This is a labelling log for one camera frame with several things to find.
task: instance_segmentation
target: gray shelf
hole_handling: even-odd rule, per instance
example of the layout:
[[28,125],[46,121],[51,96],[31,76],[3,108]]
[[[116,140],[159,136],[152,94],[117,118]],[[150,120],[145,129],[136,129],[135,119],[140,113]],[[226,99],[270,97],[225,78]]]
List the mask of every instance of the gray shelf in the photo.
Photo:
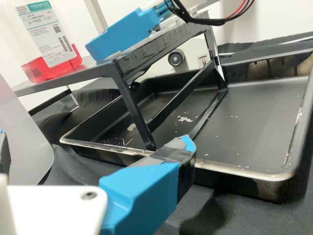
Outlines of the gray shelf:
[[[207,13],[197,16],[207,17]],[[161,24],[160,31],[153,32],[148,38],[120,54],[115,54],[102,62],[95,62],[91,56],[85,57],[79,67],[59,77],[42,83],[25,81],[14,86],[13,91],[17,96],[23,96],[94,78],[111,77],[116,67],[121,71],[124,81],[130,84],[157,60],[207,30],[208,26],[186,24],[181,19],[174,18]]]

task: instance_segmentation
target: white post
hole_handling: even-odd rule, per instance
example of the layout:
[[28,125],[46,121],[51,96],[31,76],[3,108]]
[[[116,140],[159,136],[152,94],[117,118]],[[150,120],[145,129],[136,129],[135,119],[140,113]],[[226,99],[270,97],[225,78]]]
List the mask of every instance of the white post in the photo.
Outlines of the white post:
[[107,30],[108,24],[101,11],[98,0],[85,0],[86,7],[99,34]]

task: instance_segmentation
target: barcode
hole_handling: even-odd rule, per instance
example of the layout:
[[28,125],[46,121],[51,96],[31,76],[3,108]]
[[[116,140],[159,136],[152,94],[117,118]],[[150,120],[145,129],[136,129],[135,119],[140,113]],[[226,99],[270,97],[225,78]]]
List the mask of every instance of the barcode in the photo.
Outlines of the barcode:
[[58,27],[58,26],[54,26],[53,28],[54,28],[55,33],[59,33],[59,32],[61,32],[60,27]]
[[62,38],[59,38],[59,41],[60,41],[61,46],[63,47],[64,51],[68,51],[68,49],[67,49],[67,47],[65,46],[65,44],[64,44],[64,42],[63,42],[63,40],[62,40]]
[[72,52],[73,49],[72,49],[72,47],[70,46],[70,44],[68,43],[68,40],[67,40],[66,36],[63,36],[63,40],[64,40],[65,44],[67,45],[68,50],[69,50],[70,52]]

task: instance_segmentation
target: bottle label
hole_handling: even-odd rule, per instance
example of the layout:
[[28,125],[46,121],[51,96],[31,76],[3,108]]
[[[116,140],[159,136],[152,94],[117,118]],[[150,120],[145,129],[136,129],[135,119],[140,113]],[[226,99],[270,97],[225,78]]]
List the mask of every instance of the bottle label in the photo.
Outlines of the bottle label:
[[49,1],[18,6],[16,10],[49,68],[76,57]]

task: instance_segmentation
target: electrical outlet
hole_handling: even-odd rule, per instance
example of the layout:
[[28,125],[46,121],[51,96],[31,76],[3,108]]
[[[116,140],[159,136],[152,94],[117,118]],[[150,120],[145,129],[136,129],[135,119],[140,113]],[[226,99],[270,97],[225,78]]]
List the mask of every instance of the electrical outlet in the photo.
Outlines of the electrical outlet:
[[200,55],[198,56],[198,64],[199,68],[203,68],[208,62],[209,62],[209,56],[208,55]]

